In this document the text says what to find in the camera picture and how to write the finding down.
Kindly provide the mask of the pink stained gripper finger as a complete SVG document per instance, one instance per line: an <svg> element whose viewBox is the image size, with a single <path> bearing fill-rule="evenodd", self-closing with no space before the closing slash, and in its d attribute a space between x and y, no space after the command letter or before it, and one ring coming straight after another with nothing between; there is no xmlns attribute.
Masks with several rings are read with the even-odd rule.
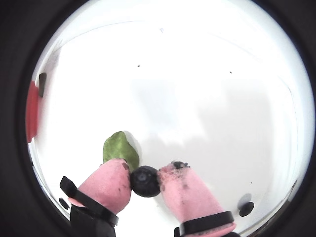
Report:
<svg viewBox="0 0 316 237"><path fill-rule="evenodd" d="M158 170L165 205L180 223L175 237L236 236L233 215L225 211L200 176L180 161Z"/></svg>

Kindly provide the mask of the pink covered gripper finger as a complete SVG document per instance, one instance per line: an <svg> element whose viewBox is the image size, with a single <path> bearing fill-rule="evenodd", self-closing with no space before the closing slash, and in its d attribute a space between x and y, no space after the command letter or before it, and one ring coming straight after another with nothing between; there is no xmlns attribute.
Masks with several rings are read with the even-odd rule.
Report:
<svg viewBox="0 0 316 237"><path fill-rule="evenodd" d="M115 226L131 198L130 168L113 158L94 171L79 187L67 177L61 190L71 203L70 223L78 237L115 237Z"/></svg>

